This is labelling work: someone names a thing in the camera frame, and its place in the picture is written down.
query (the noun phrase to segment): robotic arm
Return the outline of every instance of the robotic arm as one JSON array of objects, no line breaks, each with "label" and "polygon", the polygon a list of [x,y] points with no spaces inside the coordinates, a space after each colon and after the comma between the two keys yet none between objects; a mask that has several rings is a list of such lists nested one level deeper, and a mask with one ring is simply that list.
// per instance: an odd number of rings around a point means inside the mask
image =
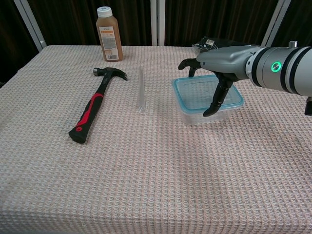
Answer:
[{"label": "robotic arm", "polygon": [[230,46],[185,59],[178,68],[187,66],[190,77],[204,68],[219,79],[205,117],[215,114],[233,82],[243,79],[259,87],[307,96],[305,114],[312,116],[312,47],[297,47],[296,41],[289,42],[289,47]]}]

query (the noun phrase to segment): red and black handle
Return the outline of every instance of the red and black handle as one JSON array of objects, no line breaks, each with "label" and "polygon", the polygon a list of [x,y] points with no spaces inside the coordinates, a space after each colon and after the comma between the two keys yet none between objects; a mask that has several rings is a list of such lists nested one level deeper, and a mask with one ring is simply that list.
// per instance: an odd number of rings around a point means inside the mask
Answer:
[{"label": "red and black handle", "polygon": [[88,102],[80,121],[68,133],[71,139],[77,143],[85,143],[91,124],[96,117],[99,108],[101,107],[104,95],[95,93]]}]

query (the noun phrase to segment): clear food container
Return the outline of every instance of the clear food container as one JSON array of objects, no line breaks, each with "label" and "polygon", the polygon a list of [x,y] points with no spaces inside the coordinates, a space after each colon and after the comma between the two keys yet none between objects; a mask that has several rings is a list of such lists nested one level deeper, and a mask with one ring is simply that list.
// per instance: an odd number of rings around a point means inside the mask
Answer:
[{"label": "clear food container", "polygon": [[213,122],[227,118],[244,104],[244,99],[234,85],[230,88],[219,111],[204,117],[210,107],[215,89],[219,83],[215,75],[179,78],[172,81],[176,103],[186,124]]}]

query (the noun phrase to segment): bottle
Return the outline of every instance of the bottle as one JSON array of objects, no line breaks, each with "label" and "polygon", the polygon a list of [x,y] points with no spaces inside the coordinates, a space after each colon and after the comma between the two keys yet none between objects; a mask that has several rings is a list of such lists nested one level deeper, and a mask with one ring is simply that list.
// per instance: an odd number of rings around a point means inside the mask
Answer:
[{"label": "bottle", "polygon": [[97,9],[97,33],[102,46],[104,59],[107,62],[122,60],[122,48],[117,19],[112,9],[102,6]]}]

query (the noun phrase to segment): claw hammer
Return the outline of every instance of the claw hammer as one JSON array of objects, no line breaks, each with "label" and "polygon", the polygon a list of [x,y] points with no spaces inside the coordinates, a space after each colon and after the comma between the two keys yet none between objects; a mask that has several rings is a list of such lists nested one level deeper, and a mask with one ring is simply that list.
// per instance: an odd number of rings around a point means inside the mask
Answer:
[{"label": "claw hammer", "polygon": [[73,141],[80,144],[85,143],[87,139],[87,135],[91,127],[91,124],[95,116],[97,115],[99,108],[101,107],[102,101],[104,99],[104,93],[109,81],[113,77],[120,77],[123,78],[124,80],[128,80],[126,73],[117,68],[112,67],[106,67],[104,69],[94,68],[93,74],[97,77],[104,76],[103,81],[99,86],[99,88],[97,89],[96,93],[92,96],[92,98],[88,102],[79,122],[68,133]]}]

